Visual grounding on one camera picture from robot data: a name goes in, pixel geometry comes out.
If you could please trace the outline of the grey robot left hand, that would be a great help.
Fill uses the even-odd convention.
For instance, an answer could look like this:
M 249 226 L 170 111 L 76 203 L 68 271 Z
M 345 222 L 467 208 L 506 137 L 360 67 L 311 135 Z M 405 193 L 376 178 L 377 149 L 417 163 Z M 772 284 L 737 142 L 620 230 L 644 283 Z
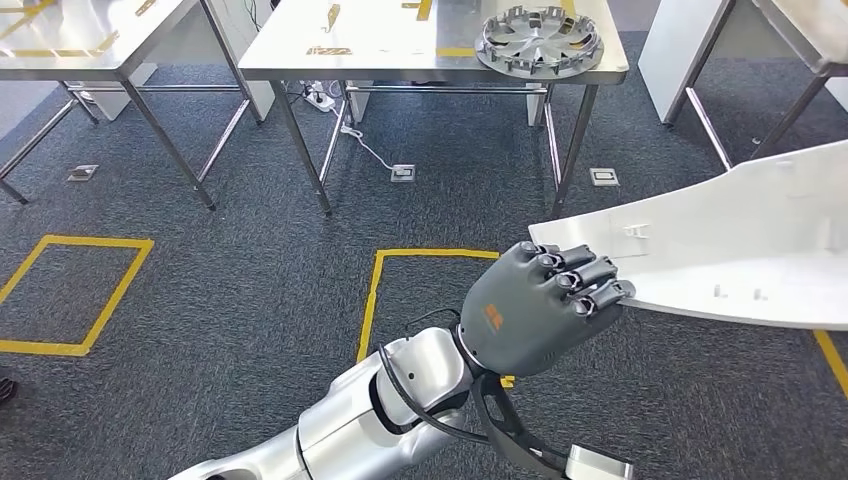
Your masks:
M 635 293 L 612 260 L 586 244 L 562 250 L 521 241 L 468 291 L 457 342 L 474 373 L 536 375 L 610 327 Z

